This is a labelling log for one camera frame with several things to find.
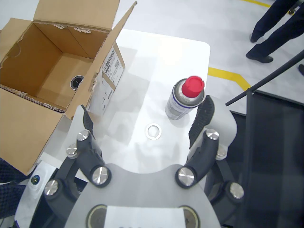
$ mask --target black trousers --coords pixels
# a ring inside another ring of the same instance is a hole
[[[299,0],[276,0],[254,27],[252,38],[258,39],[273,28]],[[256,44],[248,53],[254,57],[266,57],[290,39],[304,33],[304,3],[297,12],[267,40]]]

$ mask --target spray can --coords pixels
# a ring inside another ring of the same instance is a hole
[[[204,99],[204,81],[197,76],[178,81],[171,92],[165,112],[171,119],[180,119]]]

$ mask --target red cap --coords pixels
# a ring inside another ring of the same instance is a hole
[[[197,97],[205,87],[204,81],[197,76],[191,76],[187,78],[183,86],[181,87],[181,91],[186,97]]]

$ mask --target white paper label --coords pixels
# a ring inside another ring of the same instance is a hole
[[[171,92],[171,95],[169,97],[169,100],[167,102],[166,108],[165,108],[165,112],[167,114],[167,116],[171,119],[179,119],[181,118],[183,115],[189,113],[192,110],[189,108],[185,108],[181,105],[179,105],[173,98],[173,94]]]
[[[100,79],[98,77],[97,77],[97,82],[98,83],[94,88],[94,93],[91,98],[88,111],[97,115],[103,115],[103,112],[107,108],[114,90],[103,77],[101,79],[101,86],[100,86]]]
[[[104,228],[186,228],[183,209],[108,206]]]
[[[124,69],[113,47],[102,64],[102,71],[110,78],[116,87]]]

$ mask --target white tabletop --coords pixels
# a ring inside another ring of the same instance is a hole
[[[210,46],[207,43],[123,29],[117,44],[126,64],[118,86],[93,133],[106,163],[135,173],[151,173],[171,164],[184,164],[189,152],[189,129],[196,109],[170,120],[165,105],[172,87],[191,75],[207,81]],[[156,123],[162,134],[150,140],[146,127]],[[60,139],[68,130],[63,119],[41,157],[59,167]]]

